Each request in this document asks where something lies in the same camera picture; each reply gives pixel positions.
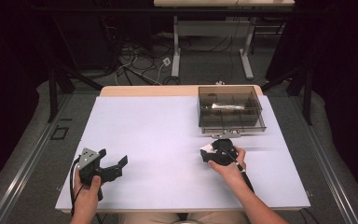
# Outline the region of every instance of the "white table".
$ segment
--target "white table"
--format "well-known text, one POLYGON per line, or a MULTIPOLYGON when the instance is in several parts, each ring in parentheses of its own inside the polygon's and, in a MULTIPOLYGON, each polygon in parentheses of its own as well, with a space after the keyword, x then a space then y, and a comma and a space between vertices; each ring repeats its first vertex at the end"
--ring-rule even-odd
MULTIPOLYGON (((292 7, 294 0, 154 0, 155 7, 292 7)), ((172 76, 179 77, 179 35, 245 35, 245 44, 240 49, 243 70, 247 79, 253 79, 248 53, 255 29, 255 19, 249 21, 179 21, 173 17, 174 53, 172 76)))
MULTIPOLYGON (((97 97, 75 158, 84 147, 106 148, 101 166, 129 163, 123 176, 102 186, 98 212, 241 210, 199 148, 212 143, 198 126, 198 86, 109 87, 97 97)), ((267 96, 259 96, 267 129, 232 139, 246 148, 255 193, 272 209, 300 209, 310 202, 267 96)), ((69 212, 67 177, 56 209, 69 212)))

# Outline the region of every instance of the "finger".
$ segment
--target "finger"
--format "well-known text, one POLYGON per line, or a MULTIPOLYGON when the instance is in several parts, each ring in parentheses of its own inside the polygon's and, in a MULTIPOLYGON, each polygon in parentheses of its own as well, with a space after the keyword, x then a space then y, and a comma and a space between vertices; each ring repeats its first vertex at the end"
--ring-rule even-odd
POLYGON ((75 186, 74 186, 74 190, 78 191, 81 187, 81 182, 80 182, 80 172, 79 169, 75 169, 75 186))
POLYGON ((237 158, 241 159, 242 161, 245 159, 246 151, 240 147, 234 146, 235 150, 238 152, 237 158))
POLYGON ((212 169, 214 169, 215 171, 217 171, 219 164, 217 164, 214 161, 208 161, 208 164, 212 167, 212 169))
POLYGON ((91 193, 97 194, 98 190, 100 189, 100 186, 101 186, 101 177, 98 175, 95 175, 92 178, 92 182, 91 182, 91 186, 89 187, 89 191, 91 193))

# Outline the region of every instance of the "desk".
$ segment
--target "desk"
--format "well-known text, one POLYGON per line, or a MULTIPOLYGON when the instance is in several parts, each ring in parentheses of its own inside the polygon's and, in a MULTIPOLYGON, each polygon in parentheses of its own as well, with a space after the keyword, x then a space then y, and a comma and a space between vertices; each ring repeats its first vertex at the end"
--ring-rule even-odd
MULTIPOLYGON (((310 202, 267 96, 257 87, 267 126, 263 133, 232 139, 246 148, 247 174, 255 193, 273 209, 310 202)), ((105 87, 97 97, 76 150, 106 148, 102 167, 129 163, 123 176, 102 186, 98 212, 241 210, 218 173, 202 162, 200 147, 212 143, 198 126, 198 86, 105 87)), ((69 212, 66 178, 56 209, 69 212)))
MULTIPOLYGON (((294 0, 155 0, 155 7, 292 7, 294 0)), ((245 35, 245 44, 240 49, 243 70, 247 79, 253 79, 248 53, 255 29, 255 17, 249 21, 179 21, 173 17, 173 42, 174 53, 172 62, 172 76, 179 77, 179 35, 245 35), (244 24, 248 24, 246 31, 241 30, 244 24)))

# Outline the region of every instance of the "desk leg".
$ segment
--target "desk leg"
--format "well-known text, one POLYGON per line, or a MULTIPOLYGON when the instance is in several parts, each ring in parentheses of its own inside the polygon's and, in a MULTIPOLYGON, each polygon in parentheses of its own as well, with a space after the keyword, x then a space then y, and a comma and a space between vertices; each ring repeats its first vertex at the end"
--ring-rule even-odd
POLYGON ((179 34, 178 34, 178 18, 173 17, 173 62, 172 62, 172 77, 179 77, 179 61, 180 61, 180 49, 179 49, 179 34))
POLYGON ((256 17, 251 18, 248 31, 246 32, 245 46, 243 49, 240 49, 243 70, 245 71, 246 79, 250 79, 250 80, 252 80, 254 76, 252 73, 251 65, 249 64, 248 53, 249 53, 249 48, 251 46, 253 31, 255 29, 255 19, 256 17))

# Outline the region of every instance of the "transparent container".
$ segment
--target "transparent container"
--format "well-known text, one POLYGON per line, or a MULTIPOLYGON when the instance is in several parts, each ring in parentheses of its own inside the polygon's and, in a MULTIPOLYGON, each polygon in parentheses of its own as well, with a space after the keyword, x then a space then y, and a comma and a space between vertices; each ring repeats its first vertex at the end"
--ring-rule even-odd
POLYGON ((253 86, 199 87, 202 133, 260 133, 266 130, 253 86))

